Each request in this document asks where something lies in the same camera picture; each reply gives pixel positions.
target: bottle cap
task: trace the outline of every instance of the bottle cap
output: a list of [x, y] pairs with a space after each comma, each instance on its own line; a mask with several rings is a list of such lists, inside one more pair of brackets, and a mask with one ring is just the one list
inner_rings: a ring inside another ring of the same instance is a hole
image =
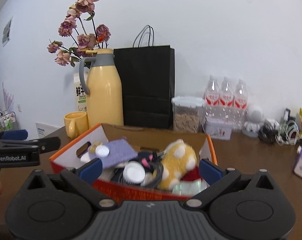
[[95, 149], [95, 154], [98, 158], [105, 158], [108, 157], [109, 155], [109, 148], [105, 145], [99, 145], [96, 149]]
[[145, 177], [146, 172], [138, 162], [129, 162], [123, 170], [123, 178], [129, 184], [140, 184]]

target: plush toy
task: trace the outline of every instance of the plush toy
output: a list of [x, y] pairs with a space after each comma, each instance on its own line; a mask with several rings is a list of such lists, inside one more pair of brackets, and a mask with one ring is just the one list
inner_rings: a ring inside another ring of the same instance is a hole
[[166, 154], [161, 161], [164, 168], [163, 176], [158, 188], [172, 190], [188, 171], [194, 169], [196, 155], [193, 148], [181, 139], [169, 144], [165, 150]]

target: bag handle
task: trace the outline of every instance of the bag handle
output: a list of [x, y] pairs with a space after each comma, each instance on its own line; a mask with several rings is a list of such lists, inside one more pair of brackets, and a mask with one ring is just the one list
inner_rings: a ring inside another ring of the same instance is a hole
[[89, 90], [89, 87], [87, 86], [87, 84], [85, 83], [85, 80], [84, 80], [84, 64], [86, 62], [94, 62], [95, 61], [95, 57], [84, 57], [81, 59], [80, 61], [80, 65], [79, 65], [79, 77], [80, 77], [80, 84], [83, 88], [83, 91], [89, 95], [90, 94], [90, 90]]
[[143, 35], [144, 35], [144, 33], [145, 33], [145, 31], [146, 31], [147, 29], [149, 29], [149, 43], [148, 43], [148, 46], [150, 46], [151, 29], [152, 29], [152, 33], [153, 33], [152, 46], [154, 46], [154, 29], [152, 28], [152, 26], [146, 25], [146, 26], [143, 27], [143, 29], [140, 31], [140, 33], [136, 36], [136, 38], [135, 38], [135, 40], [134, 40], [134, 42], [133, 42], [133, 45], [132, 45], [133, 48], [134, 48], [134, 44], [135, 44], [136, 40], [137, 40], [138, 37], [141, 35], [141, 36], [140, 36], [140, 40], [139, 40], [139, 44], [138, 44], [138, 48], [140, 47], [140, 43], [141, 43], [142, 37], [143, 37]]

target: red bottle label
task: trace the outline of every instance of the red bottle label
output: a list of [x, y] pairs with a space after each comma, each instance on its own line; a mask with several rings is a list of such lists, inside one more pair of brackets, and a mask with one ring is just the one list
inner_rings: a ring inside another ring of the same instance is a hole
[[223, 95], [220, 97], [221, 106], [232, 106], [233, 105], [233, 96]]
[[234, 106], [239, 109], [245, 109], [247, 106], [247, 99], [235, 98]]
[[211, 106], [216, 106], [219, 104], [220, 96], [217, 95], [206, 95], [206, 101]]

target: cardboard box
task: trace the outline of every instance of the cardboard box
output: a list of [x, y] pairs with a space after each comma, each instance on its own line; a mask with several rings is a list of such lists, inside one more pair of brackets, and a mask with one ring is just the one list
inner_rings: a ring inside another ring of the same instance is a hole
[[[50, 162], [55, 173], [59, 173], [65, 167], [76, 169], [82, 166], [76, 151], [86, 142], [91, 143], [126, 138], [128, 143], [136, 151], [163, 151], [170, 143], [182, 139], [192, 146], [197, 154], [197, 165], [200, 159], [208, 158], [217, 165], [213, 144], [209, 135], [198, 133], [179, 133], [171, 130], [157, 130], [151, 128], [114, 126], [110, 124], [98, 124], [91, 128], [57, 153], [50, 157]], [[118, 183], [97, 179], [92, 186], [100, 192], [113, 198], [118, 203], [122, 200], [164, 200], [164, 199], [189, 199], [189, 196], [177, 196], [170, 192], [160, 190], [147, 190], [137, 187], [123, 186]]]

